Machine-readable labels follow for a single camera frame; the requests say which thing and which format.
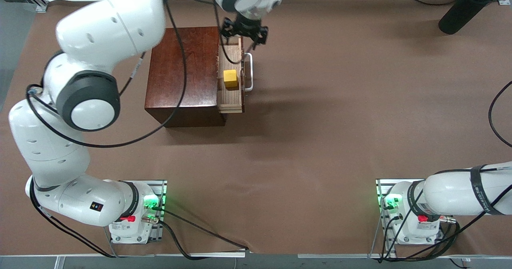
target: yellow block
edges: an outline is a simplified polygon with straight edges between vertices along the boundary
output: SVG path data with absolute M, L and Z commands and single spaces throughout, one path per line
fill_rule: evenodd
M 236 70 L 224 70 L 224 86 L 226 88 L 238 88 Z

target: red object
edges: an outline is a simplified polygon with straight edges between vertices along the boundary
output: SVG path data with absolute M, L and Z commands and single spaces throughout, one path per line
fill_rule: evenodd
M 128 222 L 135 222 L 135 216 L 121 217 L 120 219 L 121 220 L 128 220 Z
M 428 221 L 428 217 L 425 216 L 425 215 L 420 215 L 420 216 L 418 216 L 418 221 L 420 221 L 420 222 L 427 222 Z

